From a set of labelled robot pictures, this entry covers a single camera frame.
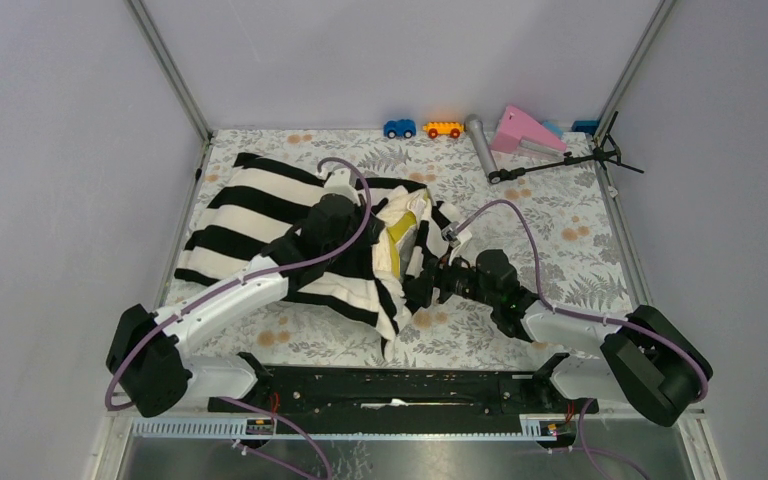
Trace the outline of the yellow white pillow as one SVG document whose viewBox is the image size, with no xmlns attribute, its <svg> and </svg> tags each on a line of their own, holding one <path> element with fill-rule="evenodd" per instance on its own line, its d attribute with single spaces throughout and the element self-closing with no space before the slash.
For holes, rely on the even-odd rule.
<svg viewBox="0 0 768 480">
<path fill-rule="evenodd" d="M 402 280 L 409 270 L 423 215 L 431 207 L 427 188 L 408 191 L 399 186 L 379 204 L 375 218 L 384 228 L 372 247 L 372 271 L 377 277 Z"/>
</svg>

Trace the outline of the black white striped pillowcase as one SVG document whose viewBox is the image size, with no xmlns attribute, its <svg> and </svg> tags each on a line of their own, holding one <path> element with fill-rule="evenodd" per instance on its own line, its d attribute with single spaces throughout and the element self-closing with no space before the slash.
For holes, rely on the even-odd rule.
<svg viewBox="0 0 768 480">
<path fill-rule="evenodd" d="M 388 177 L 367 183 L 374 216 L 395 188 L 428 189 L 423 183 Z M 429 257 L 450 253 L 443 232 L 464 219 L 454 205 L 428 192 L 431 207 L 420 221 L 414 256 L 402 280 L 377 277 L 371 251 L 355 251 L 329 267 L 323 278 L 288 295 L 287 301 L 326 306 L 373 327 L 381 338 L 383 358 L 392 359 L 394 341 L 413 315 L 405 304 L 404 280 L 416 277 Z M 210 286 L 242 270 L 270 241 L 305 218 L 324 193 L 324 180 L 309 172 L 257 154 L 238 154 L 229 182 L 210 200 L 188 238 L 175 279 Z"/>
</svg>

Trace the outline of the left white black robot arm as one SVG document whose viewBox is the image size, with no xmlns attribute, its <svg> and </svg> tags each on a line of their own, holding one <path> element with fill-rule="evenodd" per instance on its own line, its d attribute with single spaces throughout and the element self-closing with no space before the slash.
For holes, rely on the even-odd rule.
<svg viewBox="0 0 768 480">
<path fill-rule="evenodd" d="M 242 270 L 172 306 L 125 310 L 105 361 L 113 386 L 129 398 L 125 405 L 147 418 L 184 398 L 230 397 L 248 411 L 264 407 L 271 387 L 253 365 L 195 350 L 230 323 L 323 278 L 351 253 L 370 252 L 384 228 L 370 205 L 326 194 Z"/>
</svg>

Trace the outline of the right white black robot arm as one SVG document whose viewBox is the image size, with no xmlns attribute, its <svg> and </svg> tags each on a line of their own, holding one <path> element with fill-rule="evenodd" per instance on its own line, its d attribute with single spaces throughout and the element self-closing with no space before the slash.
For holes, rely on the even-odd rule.
<svg viewBox="0 0 768 480">
<path fill-rule="evenodd" d="M 571 307 L 549 307 L 523 286 L 507 255 L 481 252 L 474 264 L 431 259 L 416 277 L 403 282 L 406 300 L 422 308 L 452 296 L 491 309 L 506 336 L 553 343 L 589 354 L 568 357 L 533 386 L 535 402 L 557 412 L 572 399 L 625 402 L 647 420 L 671 426 L 698 401 L 713 368 L 656 308 L 638 306 L 623 319 Z"/>
</svg>

